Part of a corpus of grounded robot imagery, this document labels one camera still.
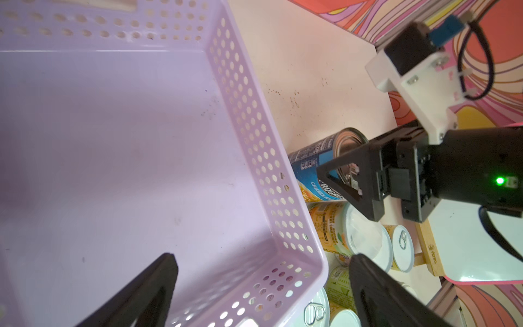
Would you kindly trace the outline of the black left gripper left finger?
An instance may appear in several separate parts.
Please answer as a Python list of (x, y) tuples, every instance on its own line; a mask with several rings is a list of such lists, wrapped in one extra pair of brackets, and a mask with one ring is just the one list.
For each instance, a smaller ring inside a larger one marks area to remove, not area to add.
[(172, 253), (163, 253), (79, 326), (164, 326), (178, 277)]

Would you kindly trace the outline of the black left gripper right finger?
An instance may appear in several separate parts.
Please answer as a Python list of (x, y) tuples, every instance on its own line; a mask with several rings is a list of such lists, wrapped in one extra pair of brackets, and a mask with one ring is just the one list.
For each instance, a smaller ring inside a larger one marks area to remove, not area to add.
[(349, 263), (349, 280), (363, 326), (448, 326), (363, 254)]

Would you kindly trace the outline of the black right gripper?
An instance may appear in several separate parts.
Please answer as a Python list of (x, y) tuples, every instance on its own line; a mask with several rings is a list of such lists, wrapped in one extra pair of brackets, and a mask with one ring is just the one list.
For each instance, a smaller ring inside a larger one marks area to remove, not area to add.
[[(403, 218), (412, 222), (424, 222), (440, 200), (522, 214), (521, 127), (450, 130), (441, 144), (430, 145), (420, 125), (406, 124), (322, 163), (317, 176), (378, 222), (385, 208), (376, 172), (383, 169), (386, 193), (400, 199)], [(330, 172), (359, 172), (362, 193)]]

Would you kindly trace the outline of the blue label soup can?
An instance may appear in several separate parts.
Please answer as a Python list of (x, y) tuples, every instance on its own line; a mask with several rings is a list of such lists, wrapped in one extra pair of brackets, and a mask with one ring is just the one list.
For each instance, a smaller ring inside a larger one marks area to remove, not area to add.
[(345, 128), (316, 143), (288, 155), (302, 196), (306, 202), (343, 200), (339, 192), (317, 175), (317, 168), (352, 149), (367, 143), (367, 137), (355, 128)]

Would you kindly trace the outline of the purple perforated plastic basket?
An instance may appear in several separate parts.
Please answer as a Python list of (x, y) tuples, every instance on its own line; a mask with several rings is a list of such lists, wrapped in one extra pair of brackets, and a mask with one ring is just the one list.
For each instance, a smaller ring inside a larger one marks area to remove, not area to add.
[(327, 262), (227, 1), (1, 2), (1, 325), (159, 256), (165, 326), (291, 326)]

